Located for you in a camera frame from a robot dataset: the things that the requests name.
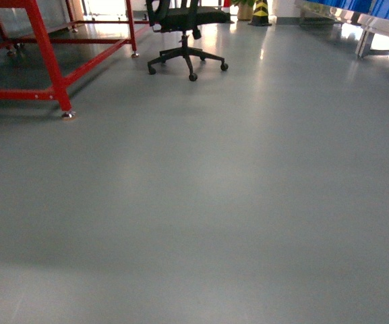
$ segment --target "red table frame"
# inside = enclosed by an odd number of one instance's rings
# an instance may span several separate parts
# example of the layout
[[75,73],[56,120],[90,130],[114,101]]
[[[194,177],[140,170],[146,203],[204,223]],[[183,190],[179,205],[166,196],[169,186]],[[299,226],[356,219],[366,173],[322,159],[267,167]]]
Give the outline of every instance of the red table frame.
[[[46,65],[47,71],[51,79],[51,86],[46,89],[41,90],[24,90],[24,89],[0,89],[0,99],[21,99],[21,100],[43,100],[43,101],[52,101],[56,100],[59,102],[61,110],[63,111],[63,119],[71,119],[74,117],[74,112],[71,110],[71,103],[69,95],[67,93],[67,88],[75,81],[79,80],[84,74],[89,72],[99,63],[104,61],[107,57],[112,55],[115,51],[120,49],[123,45],[131,44],[133,49],[132,57],[137,57],[137,46],[136,46],[136,36],[140,36],[145,32],[149,26],[144,26],[139,30],[134,30],[134,24],[148,24],[147,21],[134,21],[133,11],[131,8],[130,0],[125,0],[127,5],[127,21],[88,21],[88,20],[74,20],[73,10],[69,3],[69,0],[65,0],[67,5],[67,10],[69,14],[69,22],[63,25],[60,25],[55,28],[46,29],[40,10],[38,8],[36,0],[0,0],[0,8],[23,8],[28,14],[30,20],[33,34],[26,35],[19,38],[9,38],[4,26],[0,20],[0,34],[3,40],[0,43],[0,49],[7,47],[10,49],[13,45],[18,43],[37,43],[40,49],[44,64]],[[55,32],[58,30],[72,28],[75,30],[76,25],[79,24],[128,24],[129,25],[129,38],[127,39],[97,39],[97,38],[87,38],[87,39],[51,39],[49,37],[50,32]],[[52,48],[52,43],[59,44],[111,44],[111,46],[99,53],[96,57],[92,58],[90,61],[86,62],[79,68],[77,68],[72,73],[67,76],[63,76],[61,70],[59,69],[55,53]]]

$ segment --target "black office chair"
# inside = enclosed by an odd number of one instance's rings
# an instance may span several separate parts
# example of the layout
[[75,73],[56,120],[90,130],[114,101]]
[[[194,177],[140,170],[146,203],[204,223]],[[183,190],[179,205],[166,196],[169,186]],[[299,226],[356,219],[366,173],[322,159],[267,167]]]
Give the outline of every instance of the black office chair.
[[170,8],[171,0],[159,0],[160,3],[156,10],[152,6],[154,0],[146,0],[146,8],[148,10],[149,25],[159,24],[160,30],[155,32],[182,32],[182,46],[176,49],[167,49],[160,52],[160,56],[148,62],[149,74],[155,74],[156,70],[152,67],[155,63],[165,63],[168,59],[182,56],[189,68],[189,79],[197,80],[197,74],[193,72],[193,64],[191,63],[190,55],[199,57],[202,61],[205,59],[215,59],[221,61],[221,70],[226,71],[229,66],[224,62],[223,57],[203,52],[201,49],[188,47],[187,30],[193,30],[194,39],[202,37],[199,25],[215,24],[227,22],[229,16],[227,13],[215,9],[213,7],[199,7],[199,0],[191,0],[187,7],[187,0],[182,0],[180,8]]

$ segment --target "epoxy floor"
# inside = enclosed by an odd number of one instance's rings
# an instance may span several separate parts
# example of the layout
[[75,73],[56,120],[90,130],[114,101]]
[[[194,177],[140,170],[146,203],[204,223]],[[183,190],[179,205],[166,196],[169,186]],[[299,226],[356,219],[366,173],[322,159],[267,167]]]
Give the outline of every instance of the epoxy floor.
[[202,31],[227,72],[148,75],[179,40],[148,32],[72,122],[0,101],[0,324],[389,324],[389,58],[339,26]]

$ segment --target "chair seat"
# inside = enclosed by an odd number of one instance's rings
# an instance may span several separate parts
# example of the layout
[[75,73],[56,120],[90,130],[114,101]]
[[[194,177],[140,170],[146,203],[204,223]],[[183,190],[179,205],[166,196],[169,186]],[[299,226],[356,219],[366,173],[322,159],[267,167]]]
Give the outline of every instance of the chair seat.
[[[160,21],[164,29],[187,30],[187,15],[189,8],[169,9],[167,16]],[[219,9],[211,7],[198,7],[196,22],[197,25],[223,23],[228,19],[227,14]]]

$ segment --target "wheel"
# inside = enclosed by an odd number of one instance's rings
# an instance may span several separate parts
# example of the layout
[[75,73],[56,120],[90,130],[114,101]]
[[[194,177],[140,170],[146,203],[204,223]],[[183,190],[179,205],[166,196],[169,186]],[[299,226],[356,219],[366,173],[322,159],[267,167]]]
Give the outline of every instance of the wheel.
[[23,49],[25,47],[25,43],[17,43],[17,44],[14,44],[13,47],[15,49]]
[[195,74],[194,72],[193,73],[191,73],[190,75],[189,75],[189,80],[190,81],[192,81],[192,82],[194,82],[194,81],[196,81],[197,80],[197,74]]

